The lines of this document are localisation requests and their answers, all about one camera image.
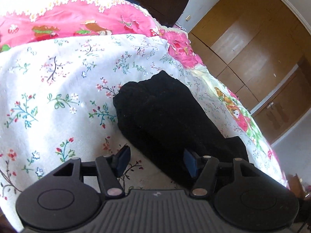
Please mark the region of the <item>brown wooden door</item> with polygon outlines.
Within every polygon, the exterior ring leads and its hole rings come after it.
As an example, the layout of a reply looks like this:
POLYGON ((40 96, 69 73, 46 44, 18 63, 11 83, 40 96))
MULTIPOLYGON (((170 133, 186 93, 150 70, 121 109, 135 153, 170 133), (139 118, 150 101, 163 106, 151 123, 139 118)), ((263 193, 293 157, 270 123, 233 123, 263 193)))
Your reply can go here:
POLYGON ((303 61, 287 81, 257 110, 253 119, 272 144, 310 109, 310 63, 303 61))

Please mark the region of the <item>floral white pink bedsheet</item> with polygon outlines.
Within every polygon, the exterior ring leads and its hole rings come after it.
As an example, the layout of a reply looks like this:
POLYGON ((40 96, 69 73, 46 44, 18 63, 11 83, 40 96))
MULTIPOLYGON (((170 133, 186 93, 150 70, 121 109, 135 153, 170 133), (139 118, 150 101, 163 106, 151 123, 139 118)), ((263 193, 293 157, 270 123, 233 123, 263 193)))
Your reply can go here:
POLYGON ((277 157, 237 97, 210 74, 177 28, 125 0, 1 0, 1 210, 72 158, 93 161, 128 143, 113 97, 165 71, 185 84, 225 137, 287 185, 277 157))

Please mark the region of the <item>brown wooden wardrobe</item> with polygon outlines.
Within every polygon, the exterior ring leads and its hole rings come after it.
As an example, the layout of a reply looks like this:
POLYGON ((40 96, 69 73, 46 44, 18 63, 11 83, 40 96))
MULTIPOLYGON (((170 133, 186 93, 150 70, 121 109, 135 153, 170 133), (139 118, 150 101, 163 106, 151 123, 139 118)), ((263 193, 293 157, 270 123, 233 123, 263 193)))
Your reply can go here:
POLYGON ((220 0, 189 38, 209 72, 249 111, 310 58, 310 33, 281 0, 220 0))

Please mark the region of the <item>black pants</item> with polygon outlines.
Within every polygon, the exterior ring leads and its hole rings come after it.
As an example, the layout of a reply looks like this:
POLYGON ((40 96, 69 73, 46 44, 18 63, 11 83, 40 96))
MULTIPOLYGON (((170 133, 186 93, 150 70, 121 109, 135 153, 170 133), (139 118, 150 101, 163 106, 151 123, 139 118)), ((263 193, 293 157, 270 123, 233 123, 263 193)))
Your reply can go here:
POLYGON ((242 140, 233 135, 224 138, 189 88, 164 71, 124 84, 113 105, 122 135, 184 188, 195 183, 184 163, 186 150, 224 163, 248 160, 242 140))

